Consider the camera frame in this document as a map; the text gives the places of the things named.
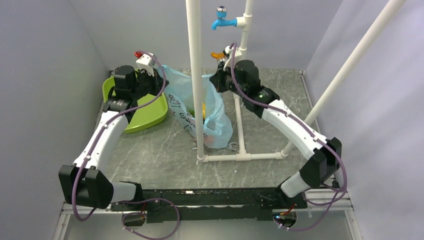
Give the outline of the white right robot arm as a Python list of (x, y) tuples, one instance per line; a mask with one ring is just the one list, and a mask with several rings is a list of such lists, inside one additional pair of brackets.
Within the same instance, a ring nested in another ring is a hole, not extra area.
[(247, 110), (277, 128), (306, 159), (298, 172), (277, 187), (275, 200), (280, 207), (289, 207), (300, 193), (320, 187), (340, 169), (341, 142), (313, 130), (277, 93), (262, 85), (253, 61), (240, 60), (230, 67), (220, 61), (209, 80), (219, 93), (231, 91), (241, 96)]

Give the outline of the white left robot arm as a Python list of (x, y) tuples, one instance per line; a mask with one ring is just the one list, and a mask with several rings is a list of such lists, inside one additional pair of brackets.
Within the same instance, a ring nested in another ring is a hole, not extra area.
[(122, 65), (115, 69), (114, 86), (103, 105), (100, 122), (82, 153), (70, 165), (63, 165), (58, 177), (67, 204), (105, 209), (111, 203), (124, 203), (137, 210), (144, 203), (141, 184), (131, 181), (112, 183), (104, 174), (120, 135), (129, 125), (138, 100), (152, 95), (157, 99), (168, 85), (163, 67), (148, 70)]

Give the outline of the yellow fake mango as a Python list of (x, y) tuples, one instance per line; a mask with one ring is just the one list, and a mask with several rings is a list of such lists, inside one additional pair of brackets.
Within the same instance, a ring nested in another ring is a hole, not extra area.
[(202, 118), (203, 118), (203, 120), (205, 120), (206, 119), (206, 104), (205, 103), (202, 103)]

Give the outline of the green fake grape bunch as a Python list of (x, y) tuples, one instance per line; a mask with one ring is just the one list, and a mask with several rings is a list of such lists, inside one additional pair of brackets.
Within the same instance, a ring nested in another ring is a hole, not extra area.
[(187, 106), (186, 111), (190, 116), (195, 117), (195, 111), (193, 109)]

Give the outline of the orange plastic faucet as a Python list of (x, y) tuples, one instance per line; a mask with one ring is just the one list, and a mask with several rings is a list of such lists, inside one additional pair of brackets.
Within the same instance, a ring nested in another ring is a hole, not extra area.
[(214, 58), (218, 63), (226, 58), (226, 54), (224, 52), (211, 52), (210, 56)]

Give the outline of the lime green plastic basin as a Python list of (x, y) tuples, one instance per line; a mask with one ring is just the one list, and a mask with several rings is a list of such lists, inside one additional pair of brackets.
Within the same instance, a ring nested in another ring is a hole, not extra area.
[[(103, 102), (106, 103), (109, 98), (109, 92), (112, 87), (115, 86), (114, 77), (111, 76), (107, 78), (102, 84), (102, 96)], [(143, 105), (148, 101), (152, 100), (154, 95), (148, 94), (142, 98), (140, 98), (137, 103), (138, 105)], [(130, 123), (123, 131), (125, 134), (131, 134), (139, 131), (143, 131), (145, 129), (151, 128), (159, 123), (161, 123), (168, 112), (168, 103), (164, 93), (160, 97), (158, 97), (151, 104), (139, 108), (135, 111), (133, 118)]]

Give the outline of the blue plastic faucet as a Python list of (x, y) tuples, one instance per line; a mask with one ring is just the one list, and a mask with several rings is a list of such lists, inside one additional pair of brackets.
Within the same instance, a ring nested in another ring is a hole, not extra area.
[(218, 27), (237, 26), (236, 18), (232, 20), (226, 19), (227, 9), (223, 5), (220, 5), (216, 8), (216, 17), (217, 19), (212, 23), (210, 27), (212, 30), (216, 30)]

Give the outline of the silver combination wrench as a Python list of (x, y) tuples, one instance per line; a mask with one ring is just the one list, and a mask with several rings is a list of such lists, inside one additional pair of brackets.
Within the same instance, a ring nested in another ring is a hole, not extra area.
[[(198, 149), (198, 144), (196, 141), (193, 141), (190, 147), (192, 150), (197, 150)], [(232, 152), (237, 152), (239, 151), (239, 144), (236, 142), (229, 142), (228, 145), (226, 146), (226, 149), (228, 149), (229, 151)]]

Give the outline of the white diagonal pole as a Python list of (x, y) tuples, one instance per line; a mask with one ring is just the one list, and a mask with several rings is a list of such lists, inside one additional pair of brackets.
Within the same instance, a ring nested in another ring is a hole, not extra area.
[(392, 18), (397, 14), (404, 5), (405, 0), (389, 0), (381, 12), (378, 14), (374, 22), (370, 25), (366, 33), (353, 49), (349, 57), (343, 63), (333, 80), (320, 96), (314, 107), (305, 119), (307, 124), (311, 124), (323, 110), (325, 104), (330, 100), (337, 88), (348, 77), (366, 51), (371, 47), (383, 29), (388, 25)]

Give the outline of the white PVC pipe frame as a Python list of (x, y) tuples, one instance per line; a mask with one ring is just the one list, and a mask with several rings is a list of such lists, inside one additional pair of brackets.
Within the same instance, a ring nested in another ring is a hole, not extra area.
[[(250, 154), (246, 150), (245, 135), (243, 129), (243, 119), (241, 113), (241, 97), (237, 94), (233, 94), (235, 114), (236, 114), (236, 126), (239, 151), (234, 155), (207, 155), (204, 153), (204, 130), (201, 126), (202, 120), (200, 115), (202, 113), (202, 100), (203, 100), (203, 84), (202, 84), (202, 24), (201, 24), (201, 1), (200, 0), (187, 0), (186, 4), (186, 16), (187, 16), (187, 28), (188, 28), (188, 44), (190, 54), (190, 67), (191, 67), (191, 78), (192, 78), (192, 92), (193, 92), (193, 103), (195, 113), (195, 132), (197, 150), (197, 160), (201, 163), (206, 162), (222, 162), (222, 161), (251, 161), (251, 160), (282, 160), (289, 155), (288, 148), (274, 153), (258, 153)], [(218, 36), (218, 30), (223, 28), (239, 29), (241, 32), (241, 40), (239, 47), (241, 52), (241, 58), (244, 59), (247, 56), (247, 44), (249, 31), (252, 25), (254, 1), (247, 0), (242, 16), (237, 16), (237, 26), (225, 26), (218, 27), (214, 34), (209, 33), (209, 42), (212, 40), (223, 40), (223, 36)]]

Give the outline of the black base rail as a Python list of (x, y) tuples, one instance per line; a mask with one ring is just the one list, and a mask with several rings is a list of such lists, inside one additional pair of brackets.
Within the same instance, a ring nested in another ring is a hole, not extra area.
[(146, 213), (146, 222), (256, 219), (271, 221), (278, 212), (306, 209), (300, 193), (286, 198), (275, 187), (144, 189), (147, 203), (112, 203), (113, 212)]

